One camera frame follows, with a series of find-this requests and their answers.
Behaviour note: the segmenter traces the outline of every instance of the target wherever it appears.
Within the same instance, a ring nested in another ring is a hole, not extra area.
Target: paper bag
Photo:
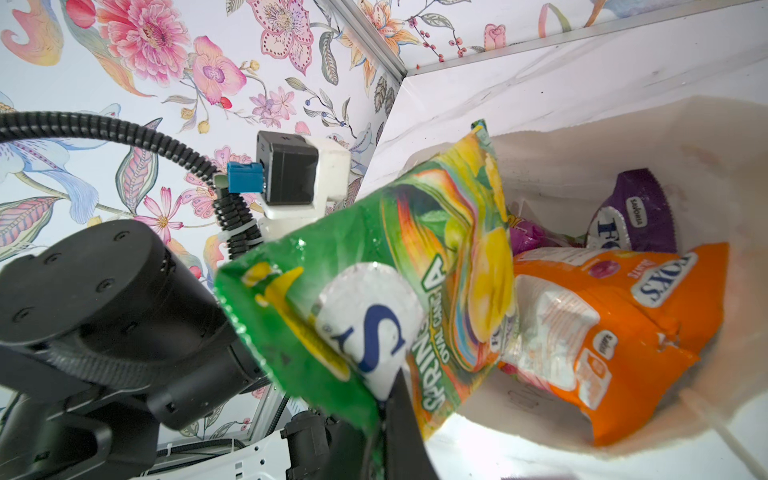
[[[709,428],[708,418],[728,420],[768,389],[767,125],[767,107],[698,97],[547,133],[492,138],[507,202],[518,209],[513,213],[550,230],[586,233],[616,175],[649,167],[669,200],[681,252],[730,242],[723,327],[652,420],[601,453],[624,455],[696,435]],[[418,152],[409,164],[440,147]],[[680,389],[712,415],[681,402]],[[597,452],[589,421],[576,407],[502,372],[489,376],[459,413],[544,445]]]

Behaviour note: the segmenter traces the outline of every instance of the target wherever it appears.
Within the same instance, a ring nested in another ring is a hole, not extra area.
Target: black bolt hole
[[[22,308],[21,310],[19,310],[18,312],[16,312],[16,314],[13,316],[13,318],[11,319],[11,321],[12,321],[13,323],[19,323],[19,322],[21,322],[23,319],[27,318],[27,317],[29,316],[29,314],[30,314],[30,313],[32,313],[32,307],[31,307],[31,306],[28,306],[27,308]]]
[[[53,255],[49,255],[49,256],[48,256],[48,258],[46,258],[46,259],[43,261],[43,263],[45,263],[46,265],[50,265],[51,263],[53,263],[53,262],[55,262],[56,260],[58,260],[58,258],[59,258],[60,256],[61,256],[61,254],[60,254],[60,253],[54,253]]]
[[[110,286],[114,285],[114,278],[107,278],[106,280],[102,280],[97,286],[96,286],[96,292],[101,293],[105,291]]]
[[[133,331],[134,331],[134,329],[135,329],[137,326],[139,326],[139,324],[138,324],[138,323],[136,323],[136,322],[131,322],[131,323],[129,323],[128,325],[126,325],[126,326],[125,326],[125,328],[123,328],[123,329],[121,330],[121,333],[122,333],[123,335],[129,335],[131,332],[133,332]]]

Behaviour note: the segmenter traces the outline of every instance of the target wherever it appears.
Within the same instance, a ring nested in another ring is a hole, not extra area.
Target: white marble wall
[[[457,141],[479,118],[500,135],[553,131],[694,95],[768,104],[767,25],[762,0],[409,77],[360,196],[397,177],[415,152]],[[763,395],[725,425],[761,464],[758,475],[768,468],[766,412]],[[444,480],[755,478],[713,430],[608,460],[546,448],[454,415],[428,450]]]

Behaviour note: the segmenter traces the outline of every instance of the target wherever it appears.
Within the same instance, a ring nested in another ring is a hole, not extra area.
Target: candy bag
[[[587,248],[677,252],[672,212],[650,170],[618,174],[614,192],[590,222]]]
[[[583,247],[581,241],[568,235],[551,232],[541,225],[508,213],[509,241],[512,254],[527,252],[541,247]]]
[[[519,333],[502,369],[578,406],[595,445],[630,435],[723,322],[728,244],[515,256]]]
[[[366,434],[405,369],[426,438],[511,336],[506,221],[479,123],[390,185],[222,266],[215,292],[289,395]]]

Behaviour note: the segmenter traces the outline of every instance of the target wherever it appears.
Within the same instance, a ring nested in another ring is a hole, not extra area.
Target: metal frame
[[[408,73],[405,64],[400,57],[389,49],[384,39],[376,28],[371,25],[368,18],[360,11],[355,0],[327,0],[331,9],[346,23],[345,33],[351,37],[365,53],[366,57],[384,68],[389,75],[397,82],[402,83],[402,79]]]
[[[264,393],[253,417],[253,428],[250,429],[249,442],[259,442],[266,436],[266,431],[270,428],[270,423],[275,418],[277,407],[280,406],[284,396],[283,391],[278,390],[274,385],[270,386]]]
[[[340,1],[349,1],[349,0],[331,0],[331,1],[340,2]],[[755,2],[755,1],[756,0],[696,0],[694,2],[677,5],[674,7],[662,8],[661,10],[644,13],[642,15],[635,15],[633,17],[627,17],[627,18],[619,18],[611,22],[605,22],[597,25],[592,25],[591,27],[571,30],[569,32],[561,33],[558,35],[552,35],[550,37],[536,38],[534,40],[522,41],[520,43],[510,45],[505,48],[498,48],[496,50],[486,51],[486,52],[478,53],[475,55],[468,55],[462,58],[455,58],[453,60],[447,60],[442,63],[425,65],[418,69],[412,68],[408,70],[406,77],[412,77],[413,75],[421,75],[421,74],[429,73],[431,71],[438,71],[444,68],[452,68],[452,67],[458,67],[461,65],[468,65],[471,63],[475,63],[477,61],[488,60],[490,58],[513,55],[521,51],[535,50],[536,48],[549,47],[552,45],[558,45],[568,41],[581,40],[582,38],[594,37],[596,35],[603,35],[606,33],[612,33],[614,31],[640,27],[642,25],[648,25],[651,23],[664,22],[666,20],[671,20],[673,18],[685,17],[688,15],[695,15],[696,13],[709,12],[711,10],[717,10],[719,8],[725,8],[725,7],[730,7],[734,5],[741,5],[743,3]]]
[[[197,465],[179,468],[141,478],[151,480],[285,480],[290,468],[288,441],[280,430],[236,452],[206,460]]]

